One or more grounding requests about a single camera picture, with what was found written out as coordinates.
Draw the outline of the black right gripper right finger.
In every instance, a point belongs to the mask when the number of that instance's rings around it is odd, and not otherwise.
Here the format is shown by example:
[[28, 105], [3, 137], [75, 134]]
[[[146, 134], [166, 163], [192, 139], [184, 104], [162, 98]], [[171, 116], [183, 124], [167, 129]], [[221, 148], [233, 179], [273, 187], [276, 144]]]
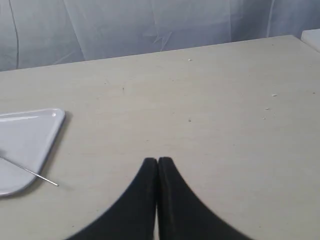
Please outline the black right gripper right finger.
[[190, 189], [170, 157], [158, 160], [158, 234], [161, 240], [249, 240]]

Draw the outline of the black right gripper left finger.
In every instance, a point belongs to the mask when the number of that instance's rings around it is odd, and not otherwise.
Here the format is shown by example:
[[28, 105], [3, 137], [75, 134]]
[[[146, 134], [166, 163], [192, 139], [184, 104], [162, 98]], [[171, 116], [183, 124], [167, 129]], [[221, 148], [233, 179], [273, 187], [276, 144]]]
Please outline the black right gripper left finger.
[[118, 200], [70, 240], [152, 240], [157, 204], [158, 163], [145, 158]]

